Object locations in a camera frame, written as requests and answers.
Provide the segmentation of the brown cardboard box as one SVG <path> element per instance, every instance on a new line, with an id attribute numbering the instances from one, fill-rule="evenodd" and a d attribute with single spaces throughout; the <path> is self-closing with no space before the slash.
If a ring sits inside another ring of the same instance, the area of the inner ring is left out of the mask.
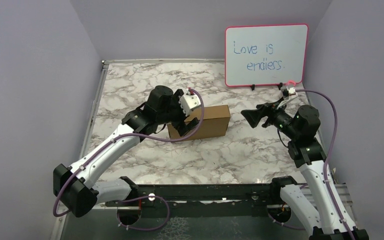
<path id="1" fill-rule="evenodd" d="M 200 140 L 207 138 L 223 137 L 227 133 L 229 126 L 231 113 L 228 105 L 215 105 L 206 106 L 204 108 L 203 123 L 201 124 L 198 131 L 191 137 L 184 141 Z M 191 115 L 185 120 L 188 124 L 192 119 L 197 118 L 200 120 L 201 109 L 194 110 Z M 168 135 L 170 139 L 179 139 L 181 136 L 171 125 L 167 125 Z"/>

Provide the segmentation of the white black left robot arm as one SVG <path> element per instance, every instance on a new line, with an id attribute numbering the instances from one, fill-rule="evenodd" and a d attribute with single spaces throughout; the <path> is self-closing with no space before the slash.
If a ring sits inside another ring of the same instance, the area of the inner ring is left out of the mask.
<path id="1" fill-rule="evenodd" d="M 189 88 L 187 91 L 158 85 L 151 90 L 145 102 L 129 111 L 116 129 L 98 147 L 69 166 L 59 164 L 52 172 L 54 217 L 72 213 L 79 218 L 86 215 L 96 204 L 120 200 L 132 205 L 137 191 L 124 179 L 98 184 L 100 176 L 124 153 L 144 139 L 175 143 L 192 137 L 204 119 L 193 118 L 185 123 L 191 113 L 200 109 L 205 112 L 202 96 Z M 171 124 L 180 138 L 156 137 L 159 125 Z"/>

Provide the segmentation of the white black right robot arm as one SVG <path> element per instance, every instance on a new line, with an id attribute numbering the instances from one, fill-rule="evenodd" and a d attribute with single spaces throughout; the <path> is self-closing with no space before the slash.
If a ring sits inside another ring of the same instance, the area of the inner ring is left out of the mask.
<path id="1" fill-rule="evenodd" d="M 327 156 L 315 137 L 321 124 L 316 108 L 302 105 L 291 117 L 277 101 L 242 110 L 241 114 L 252 128 L 266 118 L 262 127 L 274 126 L 289 137 L 289 156 L 306 180 L 313 202 L 291 177 L 273 180 L 268 196 L 276 204 L 284 202 L 289 206 L 310 240 L 369 239 L 367 231 L 359 229 L 350 217 L 327 170 Z"/>

